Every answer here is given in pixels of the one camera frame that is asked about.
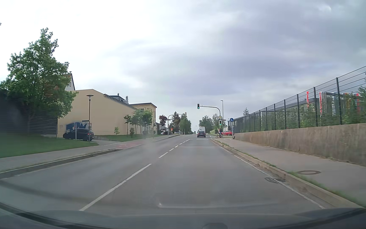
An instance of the curb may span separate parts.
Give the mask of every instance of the curb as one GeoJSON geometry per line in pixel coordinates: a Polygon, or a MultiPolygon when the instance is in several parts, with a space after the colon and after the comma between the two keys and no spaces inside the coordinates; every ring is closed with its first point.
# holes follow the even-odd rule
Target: curb
{"type": "Polygon", "coordinates": [[[351,202],[347,199],[344,199],[343,197],[336,195],[332,192],[329,192],[327,190],[324,190],[316,185],[313,185],[310,182],[307,182],[305,180],[302,180],[298,177],[293,176],[292,174],[288,174],[287,172],[283,171],[282,169],[278,169],[275,167],[272,167],[258,159],[255,159],[247,154],[241,153],[239,151],[237,151],[234,148],[231,148],[229,146],[226,146],[214,139],[212,139],[214,143],[216,143],[217,145],[221,146],[224,149],[227,149],[229,152],[236,154],[238,156],[241,156],[245,159],[247,159],[248,161],[259,165],[261,168],[266,169],[268,171],[270,171],[271,173],[279,176],[282,179],[285,179],[292,187],[296,187],[297,189],[299,189],[301,192],[308,192],[318,198],[320,198],[321,200],[327,202],[328,204],[334,206],[334,207],[359,207],[362,208],[362,206],[351,202]]]}
{"type": "MultiPolygon", "coordinates": [[[[140,145],[131,146],[126,149],[130,149],[130,148],[137,147],[140,145]]],[[[24,168],[12,169],[12,170],[8,170],[8,171],[0,172],[0,179],[9,178],[9,177],[13,177],[13,176],[16,176],[19,174],[33,172],[33,171],[41,170],[41,169],[46,169],[46,168],[50,168],[50,167],[53,167],[56,165],[63,165],[63,164],[67,164],[70,162],[79,161],[79,160],[83,160],[83,159],[87,159],[87,158],[91,158],[91,157],[95,157],[95,156],[99,156],[99,155],[104,155],[104,154],[108,154],[108,153],[112,153],[112,152],[116,152],[116,151],[121,151],[121,150],[125,150],[125,149],[108,149],[108,150],[104,150],[104,151],[100,151],[100,152],[70,157],[70,158],[61,159],[61,160],[57,160],[57,161],[51,161],[51,162],[38,164],[38,165],[32,165],[32,166],[28,166],[28,167],[24,167],[24,168]]]]}

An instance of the yellow building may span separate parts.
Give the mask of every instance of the yellow building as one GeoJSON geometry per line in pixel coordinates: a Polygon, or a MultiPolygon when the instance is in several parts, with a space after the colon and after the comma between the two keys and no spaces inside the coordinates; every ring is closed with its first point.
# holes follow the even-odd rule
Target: yellow building
{"type": "Polygon", "coordinates": [[[156,106],[152,103],[128,104],[128,97],[125,99],[118,95],[103,94],[94,89],[76,90],[78,95],[72,103],[72,110],[63,118],[58,119],[58,136],[74,129],[88,128],[89,99],[87,95],[93,95],[90,103],[90,126],[95,135],[114,135],[114,128],[118,127],[120,134],[129,133],[131,125],[125,124],[125,115],[133,115],[136,109],[152,109],[154,117],[156,106]]]}

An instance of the black car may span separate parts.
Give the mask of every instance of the black car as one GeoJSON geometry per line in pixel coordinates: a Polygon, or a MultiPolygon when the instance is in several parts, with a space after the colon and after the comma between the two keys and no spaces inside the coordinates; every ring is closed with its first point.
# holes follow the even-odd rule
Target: black car
{"type": "Polygon", "coordinates": [[[204,132],[204,131],[199,131],[199,132],[197,133],[197,137],[206,137],[206,132],[204,132]]]}
{"type": "MultiPolygon", "coordinates": [[[[90,139],[94,139],[94,132],[88,129],[77,129],[77,139],[81,139],[83,141],[88,141],[88,137],[90,139]]],[[[65,139],[75,139],[76,138],[76,131],[72,130],[70,132],[64,133],[63,138],[65,139]]]]}

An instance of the wall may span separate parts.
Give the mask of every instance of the wall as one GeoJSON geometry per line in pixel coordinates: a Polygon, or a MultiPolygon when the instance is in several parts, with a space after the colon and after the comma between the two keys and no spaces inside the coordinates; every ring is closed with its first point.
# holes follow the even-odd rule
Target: wall
{"type": "Polygon", "coordinates": [[[235,137],[241,141],[366,166],[366,123],[236,133],[235,137]]]}
{"type": "Polygon", "coordinates": [[[79,93],[72,103],[72,111],[58,120],[58,136],[66,131],[66,124],[88,120],[89,100],[91,98],[90,122],[95,135],[114,135],[114,128],[118,127],[120,134],[127,134],[125,115],[132,115],[135,109],[127,104],[117,102],[109,96],[94,89],[77,90],[79,93]]]}

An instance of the grass lawn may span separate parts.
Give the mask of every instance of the grass lawn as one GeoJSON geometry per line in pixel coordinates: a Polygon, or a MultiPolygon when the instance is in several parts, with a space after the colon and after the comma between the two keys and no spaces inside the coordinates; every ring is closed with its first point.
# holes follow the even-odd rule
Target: grass lawn
{"type": "Polygon", "coordinates": [[[0,158],[98,145],[95,142],[43,137],[37,134],[0,133],[0,158]]]}
{"type": "MultiPolygon", "coordinates": [[[[151,138],[151,137],[157,137],[157,136],[162,136],[162,135],[146,135],[146,138],[151,138]]],[[[144,135],[142,134],[134,134],[133,137],[131,137],[129,134],[128,135],[100,135],[100,137],[104,137],[104,138],[108,138],[110,141],[132,141],[132,140],[136,140],[136,139],[142,139],[144,138],[144,135]]]]}

